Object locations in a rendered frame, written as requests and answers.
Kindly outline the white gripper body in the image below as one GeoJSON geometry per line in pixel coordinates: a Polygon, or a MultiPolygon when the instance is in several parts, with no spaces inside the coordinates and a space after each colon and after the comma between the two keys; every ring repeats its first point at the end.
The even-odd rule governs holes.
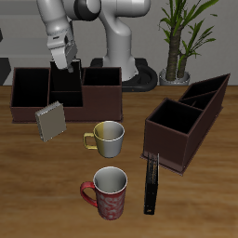
{"type": "Polygon", "coordinates": [[[63,41],[53,41],[50,43],[50,51],[57,67],[67,69],[70,67],[77,53],[77,47],[74,41],[65,44],[63,41]]]}

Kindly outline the black book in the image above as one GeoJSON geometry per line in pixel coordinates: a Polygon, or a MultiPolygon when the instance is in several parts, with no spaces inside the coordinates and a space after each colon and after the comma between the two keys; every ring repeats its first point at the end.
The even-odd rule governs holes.
{"type": "Polygon", "coordinates": [[[156,197],[159,185],[159,155],[148,155],[145,194],[144,194],[144,214],[153,215],[156,205],[156,197]]]}

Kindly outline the yellow and white mug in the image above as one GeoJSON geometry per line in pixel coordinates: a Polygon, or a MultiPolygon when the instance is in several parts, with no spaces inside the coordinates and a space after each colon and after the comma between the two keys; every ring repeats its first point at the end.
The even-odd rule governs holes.
{"type": "Polygon", "coordinates": [[[92,133],[85,133],[83,142],[86,149],[97,150],[105,158],[117,156],[122,148],[125,129],[114,121],[104,121],[95,125],[92,133]],[[95,145],[89,145],[87,138],[93,138],[95,145]]]}

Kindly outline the dark brown desk caddy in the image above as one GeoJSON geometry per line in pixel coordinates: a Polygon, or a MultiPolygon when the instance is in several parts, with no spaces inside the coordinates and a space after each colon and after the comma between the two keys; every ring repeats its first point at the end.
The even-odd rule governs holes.
{"type": "Polygon", "coordinates": [[[178,101],[165,98],[147,117],[141,158],[182,175],[222,110],[230,74],[191,84],[178,101]]]}
{"type": "Polygon", "coordinates": [[[119,68],[83,68],[73,72],[49,68],[16,68],[10,110],[15,123],[33,123],[35,113],[58,101],[68,123],[120,122],[122,80],[119,68]]]}

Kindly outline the red patterned mug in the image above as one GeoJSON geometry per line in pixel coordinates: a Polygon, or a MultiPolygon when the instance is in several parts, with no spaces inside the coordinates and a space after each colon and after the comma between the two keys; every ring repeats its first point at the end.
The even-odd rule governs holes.
{"type": "Polygon", "coordinates": [[[115,220],[124,211],[126,197],[126,173],[114,166],[101,168],[93,181],[84,182],[80,187],[82,197],[95,206],[102,218],[115,220]]]}

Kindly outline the grey notebook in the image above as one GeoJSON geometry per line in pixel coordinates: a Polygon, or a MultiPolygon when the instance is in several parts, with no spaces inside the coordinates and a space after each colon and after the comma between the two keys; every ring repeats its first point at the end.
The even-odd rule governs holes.
{"type": "Polygon", "coordinates": [[[35,113],[40,139],[47,142],[66,130],[63,105],[51,103],[35,113]]]}

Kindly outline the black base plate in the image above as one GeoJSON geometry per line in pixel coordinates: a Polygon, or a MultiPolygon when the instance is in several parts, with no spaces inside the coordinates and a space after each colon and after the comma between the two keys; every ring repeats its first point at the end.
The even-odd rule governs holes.
{"type": "Polygon", "coordinates": [[[136,67],[139,73],[130,80],[120,83],[119,68],[103,68],[102,59],[95,58],[90,66],[94,70],[87,73],[91,79],[86,80],[91,86],[122,86],[123,92],[146,92],[157,86],[157,73],[148,66],[144,58],[135,58],[136,67]]]}

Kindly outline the green pot plant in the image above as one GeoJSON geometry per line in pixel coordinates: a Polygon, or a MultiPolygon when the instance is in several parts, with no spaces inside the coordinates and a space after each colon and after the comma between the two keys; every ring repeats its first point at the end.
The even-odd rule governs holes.
{"type": "Polygon", "coordinates": [[[159,73],[159,84],[161,86],[187,86],[191,76],[185,71],[187,60],[191,56],[199,56],[197,49],[215,38],[209,38],[213,26],[207,28],[201,35],[198,35],[204,20],[194,25],[191,22],[218,0],[207,0],[198,2],[191,8],[186,8],[187,0],[169,0],[169,11],[163,8],[164,22],[167,30],[163,29],[168,43],[168,58],[166,68],[159,73]]]}

